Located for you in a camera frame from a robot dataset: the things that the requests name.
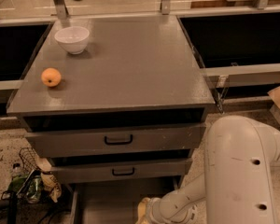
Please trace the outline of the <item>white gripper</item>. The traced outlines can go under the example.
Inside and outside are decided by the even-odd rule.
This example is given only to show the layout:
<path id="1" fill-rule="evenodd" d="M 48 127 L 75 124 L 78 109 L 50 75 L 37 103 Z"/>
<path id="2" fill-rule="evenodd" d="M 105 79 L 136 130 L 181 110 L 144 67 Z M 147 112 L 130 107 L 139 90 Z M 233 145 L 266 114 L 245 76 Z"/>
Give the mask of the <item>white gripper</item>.
<path id="1" fill-rule="evenodd" d="M 160 198 L 148 197 L 141 200 L 137 206 L 137 221 L 135 224 L 164 224 L 160 211 Z"/>

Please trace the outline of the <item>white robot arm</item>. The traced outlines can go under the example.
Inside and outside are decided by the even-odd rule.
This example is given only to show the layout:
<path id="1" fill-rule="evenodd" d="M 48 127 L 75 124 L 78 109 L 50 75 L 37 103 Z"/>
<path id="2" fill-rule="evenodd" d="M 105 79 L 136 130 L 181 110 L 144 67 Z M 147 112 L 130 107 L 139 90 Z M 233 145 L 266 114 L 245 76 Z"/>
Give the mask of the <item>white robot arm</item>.
<path id="1" fill-rule="evenodd" d="M 143 199 L 135 224 L 195 224 L 201 201 L 208 224 L 277 224 L 272 168 L 280 168 L 280 131 L 242 116 L 220 118 L 206 137 L 204 173 Z"/>

